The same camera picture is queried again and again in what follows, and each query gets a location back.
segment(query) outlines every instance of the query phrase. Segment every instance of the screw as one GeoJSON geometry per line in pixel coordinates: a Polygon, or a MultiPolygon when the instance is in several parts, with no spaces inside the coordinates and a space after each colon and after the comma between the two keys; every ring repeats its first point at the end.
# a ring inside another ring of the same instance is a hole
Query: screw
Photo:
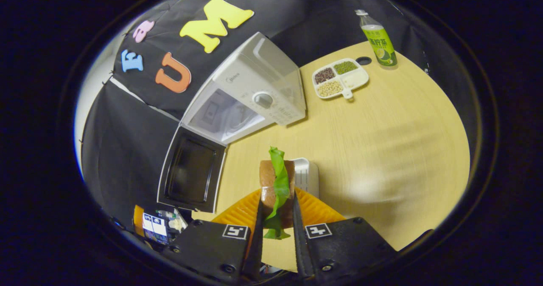
{"type": "Polygon", "coordinates": [[[231,265],[227,265],[227,264],[224,264],[221,266],[221,269],[226,272],[227,274],[231,274],[233,273],[234,271],[236,271],[236,268],[234,268],[233,266],[231,265]]]}

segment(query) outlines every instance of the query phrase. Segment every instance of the green tea bottle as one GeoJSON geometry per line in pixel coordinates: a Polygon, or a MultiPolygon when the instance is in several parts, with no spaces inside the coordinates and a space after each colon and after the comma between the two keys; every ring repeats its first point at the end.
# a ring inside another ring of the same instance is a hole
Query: green tea bottle
{"type": "Polygon", "coordinates": [[[396,69],[398,60],[384,27],[364,10],[358,9],[355,13],[360,17],[360,27],[372,45],[379,64],[384,69],[396,69]]]}

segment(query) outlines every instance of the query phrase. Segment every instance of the yellow letter m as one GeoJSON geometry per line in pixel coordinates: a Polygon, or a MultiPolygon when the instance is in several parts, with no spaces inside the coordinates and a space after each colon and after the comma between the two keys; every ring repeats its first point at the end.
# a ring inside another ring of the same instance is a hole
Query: yellow letter m
{"type": "Polygon", "coordinates": [[[237,8],[224,0],[210,0],[204,6],[204,13],[207,20],[187,22],[179,35],[188,35],[198,41],[204,46],[206,53],[211,53],[221,42],[219,38],[211,38],[207,36],[208,34],[219,36],[228,34],[221,19],[228,23],[228,28],[236,28],[255,14],[252,10],[237,8]]]}

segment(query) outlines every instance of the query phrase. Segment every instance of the wooden table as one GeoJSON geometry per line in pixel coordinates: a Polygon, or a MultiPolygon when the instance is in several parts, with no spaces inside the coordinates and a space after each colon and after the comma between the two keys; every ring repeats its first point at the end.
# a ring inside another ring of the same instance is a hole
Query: wooden table
{"type": "MultiPolygon", "coordinates": [[[[258,164],[269,159],[271,145],[285,151],[285,159],[315,162],[320,199],[346,218],[363,217],[394,249],[436,228],[466,188],[467,136],[440,87],[396,54],[399,67],[384,70],[363,42],[303,66],[307,118],[287,127],[271,125],[229,145],[216,213],[259,188],[258,164]],[[370,79],[353,91],[353,100],[316,96],[314,71],[360,56],[372,58],[363,66],[370,79]]],[[[202,220],[215,216],[193,213],[202,220]]],[[[264,239],[262,261],[297,271],[293,237],[264,239]]]]}

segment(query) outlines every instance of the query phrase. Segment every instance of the lettuce leaf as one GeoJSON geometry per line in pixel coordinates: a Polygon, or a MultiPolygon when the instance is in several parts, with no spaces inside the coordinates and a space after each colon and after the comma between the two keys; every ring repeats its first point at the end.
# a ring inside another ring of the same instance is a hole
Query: lettuce leaf
{"type": "Polygon", "coordinates": [[[291,190],[288,185],[287,168],[285,167],[285,161],[283,160],[285,152],[280,151],[277,147],[270,146],[269,153],[271,164],[275,171],[275,181],[273,183],[275,203],[273,205],[273,210],[264,220],[264,228],[269,228],[266,235],[264,235],[264,238],[283,239],[290,237],[290,235],[285,233],[281,228],[281,218],[277,214],[277,210],[285,204],[291,195],[291,190]]]}

